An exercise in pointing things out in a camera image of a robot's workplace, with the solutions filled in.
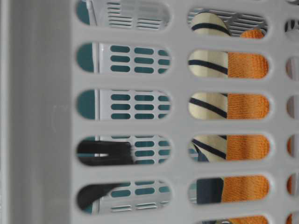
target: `plastic grid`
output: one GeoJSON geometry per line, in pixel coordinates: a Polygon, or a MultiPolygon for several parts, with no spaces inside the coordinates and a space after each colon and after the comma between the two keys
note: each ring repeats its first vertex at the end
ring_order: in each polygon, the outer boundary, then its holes
{"type": "MultiPolygon", "coordinates": [[[[290,17],[296,18],[297,10],[290,7],[286,2],[280,0],[265,0],[259,2],[248,2],[248,1],[236,1],[236,0],[223,0],[219,2],[200,2],[198,1],[168,1],[163,0],[162,2],[167,3],[171,9],[172,21],[169,24],[168,30],[164,32],[164,37],[157,34],[150,33],[139,33],[132,30],[127,32],[99,29],[90,30],[87,27],[79,25],[74,26],[74,32],[84,30],[85,34],[80,38],[74,40],[75,46],[82,40],[88,37],[97,37],[101,41],[120,41],[117,35],[122,34],[122,41],[131,43],[137,35],[138,42],[140,44],[151,42],[166,46],[170,49],[170,53],[174,58],[173,67],[169,70],[169,74],[162,80],[164,82],[157,82],[152,78],[147,78],[147,82],[144,83],[142,80],[134,80],[132,84],[130,79],[116,78],[116,77],[97,77],[92,78],[97,85],[103,88],[111,86],[111,88],[134,88],[138,86],[143,89],[151,89],[152,87],[166,90],[171,93],[172,103],[175,105],[174,113],[170,115],[163,122],[154,121],[151,124],[146,125],[146,121],[142,122],[131,122],[124,123],[118,122],[118,124],[111,122],[98,123],[97,125],[85,122],[81,122],[77,117],[75,118],[75,127],[77,125],[83,126],[84,130],[89,132],[98,133],[116,133],[116,131],[122,133],[145,133],[153,132],[165,134],[166,137],[170,137],[172,143],[174,143],[174,156],[170,162],[165,163],[162,168],[149,168],[144,167],[136,170],[134,167],[124,168],[126,172],[117,174],[117,168],[101,168],[101,172],[106,172],[105,176],[99,175],[99,171],[96,169],[89,169],[88,174],[85,177],[80,176],[87,172],[85,168],[79,168],[74,164],[73,177],[73,193],[77,191],[82,184],[89,182],[107,182],[107,181],[119,181],[127,179],[141,179],[142,177],[163,177],[167,182],[171,183],[170,187],[174,192],[174,198],[172,202],[163,210],[163,212],[154,213],[140,213],[136,215],[122,215],[122,216],[104,216],[104,217],[86,217],[80,215],[76,211],[72,212],[73,223],[85,222],[93,223],[95,220],[105,222],[117,222],[119,218],[122,218],[126,223],[138,223],[143,220],[144,223],[159,222],[163,220],[165,223],[182,223],[182,222],[196,222],[199,220],[209,219],[221,219],[226,217],[239,217],[239,216],[250,216],[250,215],[265,215],[271,224],[284,223],[286,217],[293,208],[298,207],[298,201],[288,196],[285,183],[289,174],[298,172],[299,167],[296,160],[293,160],[287,155],[285,149],[286,141],[296,132],[297,122],[294,122],[288,117],[285,110],[279,110],[278,108],[285,108],[286,100],[297,92],[296,84],[287,80],[285,76],[281,74],[285,73],[285,62],[287,58],[293,55],[298,55],[296,51],[298,46],[294,42],[289,42],[285,38],[285,34],[282,32],[285,21],[290,17]],[[233,10],[233,11],[246,11],[247,13],[264,14],[269,21],[269,34],[263,41],[253,40],[230,40],[229,38],[218,38],[218,37],[198,37],[189,31],[189,28],[184,26],[184,15],[194,5],[204,8],[219,8],[221,10],[233,10]],[[281,10],[287,11],[286,14],[279,14],[281,10]],[[181,46],[179,43],[182,41],[179,33],[184,33],[184,38],[188,39],[188,44],[181,46]],[[183,65],[183,62],[187,60],[187,55],[193,49],[208,48],[214,50],[231,50],[231,51],[246,51],[261,53],[269,58],[271,64],[271,71],[267,78],[261,81],[248,81],[248,80],[227,80],[227,81],[216,81],[211,79],[200,80],[193,77],[188,72],[187,66],[183,65]],[[283,46],[284,51],[280,51],[278,46],[283,46]],[[177,90],[177,84],[185,83],[188,88],[177,90]],[[277,85],[283,85],[285,88],[279,89],[277,85]],[[197,89],[201,91],[227,91],[231,92],[257,92],[266,95],[273,106],[270,115],[261,121],[195,121],[189,117],[187,109],[184,107],[188,98],[197,89]],[[175,131],[176,127],[180,124],[180,130],[175,131]],[[248,161],[233,163],[228,162],[226,164],[193,164],[190,163],[186,151],[179,150],[180,148],[186,147],[190,137],[196,134],[230,134],[230,133],[243,133],[243,134],[255,134],[264,133],[271,141],[273,152],[264,161],[248,161]],[[194,173],[187,174],[186,170],[193,170],[194,173]],[[244,202],[238,204],[224,204],[224,205],[213,205],[202,206],[201,209],[194,208],[190,205],[187,197],[184,193],[186,192],[191,180],[202,177],[215,177],[215,176],[231,176],[231,175],[245,175],[245,174],[263,174],[271,183],[271,190],[268,197],[258,202],[244,202]],[[179,216],[172,216],[175,211],[179,211],[179,216]]],[[[75,80],[73,84],[78,81],[82,81],[80,73],[74,75],[75,80]]],[[[85,82],[80,82],[80,88],[77,85],[73,85],[74,90],[81,89],[82,87],[90,86],[90,79],[85,82]]],[[[75,131],[74,137],[78,136],[79,131],[75,131]]]]}

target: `striped towel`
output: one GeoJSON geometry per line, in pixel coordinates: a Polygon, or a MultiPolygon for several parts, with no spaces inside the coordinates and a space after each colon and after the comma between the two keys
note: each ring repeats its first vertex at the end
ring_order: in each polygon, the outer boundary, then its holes
{"type": "MultiPolygon", "coordinates": [[[[197,14],[191,21],[192,30],[200,35],[230,36],[225,23],[212,13],[197,14]]],[[[189,68],[198,77],[228,77],[228,53],[197,50],[189,57],[189,68]]],[[[189,111],[197,119],[226,119],[228,95],[224,93],[196,93],[189,102],[189,111]]],[[[196,136],[192,143],[208,161],[226,158],[226,136],[196,136]]]]}

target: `white plastic crate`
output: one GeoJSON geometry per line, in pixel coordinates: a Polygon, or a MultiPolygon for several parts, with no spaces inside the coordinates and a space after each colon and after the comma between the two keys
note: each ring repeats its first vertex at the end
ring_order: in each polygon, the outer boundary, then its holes
{"type": "Polygon", "coordinates": [[[282,0],[147,0],[159,10],[162,4],[166,11],[146,10],[149,17],[144,17],[128,5],[128,19],[112,24],[106,13],[119,15],[121,9],[108,9],[107,2],[101,2],[105,3],[104,10],[97,16],[102,23],[89,27],[76,16],[77,0],[1,1],[2,223],[93,224],[121,220],[128,224],[181,224],[254,215],[264,215],[270,224],[285,223],[299,207],[298,199],[290,197],[285,189],[287,178],[299,173],[298,159],[281,150],[298,132],[298,121],[285,110],[288,98],[298,94],[298,84],[285,75],[287,59],[298,56],[298,43],[284,33],[286,21],[299,19],[297,6],[282,0]],[[187,25],[188,14],[195,8],[263,16],[267,36],[260,41],[200,37],[187,25]],[[138,27],[145,20],[152,20],[154,25],[138,27]],[[78,48],[86,42],[161,46],[169,52],[171,65],[159,78],[158,74],[89,74],[79,68],[75,59],[78,48]],[[271,69],[265,79],[258,81],[199,80],[187,66],[188,56],[195,49],[260,53],[269,59],[271,69]],[[172,110],[165,119],[150,121],[87,121],[76,111],[77,97],[87,89],[160,90],[170,96],[172,110]],[[198,90],[261,93],[270,100],[271,112],[261,121],[197,121],[190,116],[187,103],[198,90]],[[270,156],[265,161],[190,162],[187,148],[194,135],[236,133],[264,134],[271,143],[270,156]],[[86,136],[123,134],[164,136],[171,143],[171,157],[159,166],[127,166],[121,168],[122,172],[119,167],[86,167],[76,159],[77,145],[86,136]],[[200,208],[190,203],[188,189],[198,178],[255,174],[263,174],[271,184],[269,195],[261,201],[200,208]],[[172,192],[168,206],[107,216],[89,216],[77,207],[77,193],[88,184],[131,181],[134,187],[142,180],[164,181],[172,192]]]}

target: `oval opening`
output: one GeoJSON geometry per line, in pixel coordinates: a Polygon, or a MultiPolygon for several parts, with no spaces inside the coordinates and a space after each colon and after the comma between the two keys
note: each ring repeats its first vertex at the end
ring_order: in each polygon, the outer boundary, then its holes
{"type": "Polygon", "coordinates": [[[93,215],[161,209],[170,200],[169,186],[159,180],[92,184],[77,196],[79,208],[93,215]]]}
{"type": "Polygon", "coordinates": [[[86,25],[144,31],[165,29],[170,21],[168,8],[157,2],[79,1],[77,16],[86,25]]]}
{"type": "Polygon", "coordinates": [[[77,63],[90,73],[160,76],[169,69],[171,57],[159,46],[89,42],[78,49],[77,63]]]}
{"type": "Polygon", "coordinates": [[[262,79],[269,71],[260,54],[198,49],[188,60],[191,73],[200,78],[262,79]]]}
{"type": "Polygon", "coordinates": [[[87,90],[77,100],[82,117],[93,120],[162,119],[171,111],[161,91],[87,90]]]}
{"type": "Polygon", "coordinates": [[[189,187],[193,204],[233,203],[262,200],[270,190],[262,175],[198,179],[189,187]]]}
{"type": "Polygon", "coordinates": [[[198,92],[189,101],[189,112],[201,120],[264,119],[270,103],[263,95],[198,92]]]}
{"type": "Polygon", "coordinates": [[[189,144],[190,157],[198,162],[262,160],[269,152],[263,135],[197,135],[189,144]]]}
{"type": "Polygon", "coordinates": [[[79,143],[77,157],[88,166],[154,165],[169,159],[171,150],[159,135],[93,136],[79,143]]]}
{"type": "Polygon", "coordinates": [[[201,7],[189,11],[187,23],[198,35],[240,37],[251,30],[260,30],[263,35],[268,30],[266,19],[259,15],[201,7]]]}

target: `laundry basket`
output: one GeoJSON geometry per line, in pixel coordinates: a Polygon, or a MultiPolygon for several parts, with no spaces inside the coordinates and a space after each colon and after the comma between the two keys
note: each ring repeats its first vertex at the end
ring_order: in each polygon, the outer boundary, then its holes
{"type": "Polygon", "coordinates": [[[299,163],[289,156],[286,144],[298,133],[298,121],[290,118],[286,104],[299,92],[285,67],[289,58],[299,56],[299,46],[285,32],[298,29],[298,4],[296,0],[2,0],[2,223],[200,224],[264,216],[270,224],[282,224],[290,214],[296,223],[299,201],[289,195],[286,183],[299,173],[299,163]],[[89,24],[77,15],[82,2],[89,24]],[[218,15],[233,37],[192,32],[190,22],[201,12],[218,15]],[[263,39],[239,38],[255,28],[265,34],[263,39]],[[91,44],[90,71],[78,62],[86,43],[91,44]],[[196,49],[261,54],[270,71],[261,80],[195,77],[188,58],[196,49]],[[78,108],[78,97],[86,90],[92,90],[93,119],[82,117],[78,108]],[[198,91],[263,94],[271,111],[263,120],[195,120],[188,102],[198,91]],[[201,134],[263,134],[271,152],[261,161],[195,163],[189,155],[197,159],[197,153],[189,150],[190,140],[201,134]],[[76,150],[87,137],[129,142],[135,164],[82,164],[76,150]],[[146,144],[153,144],[153,153],[139,156],[149,151],[146,144]],[[268,196],[195,206],[197,179],[242,175],[265,176],[268,196]],[[102,183],[122,185],[95,201],[91,214],[81,211],[78,192],[102,183]],[[153,191],[137,194],[139,189],[153,191]],[[120,191],[129,194],[113,196],[120,191]]]}

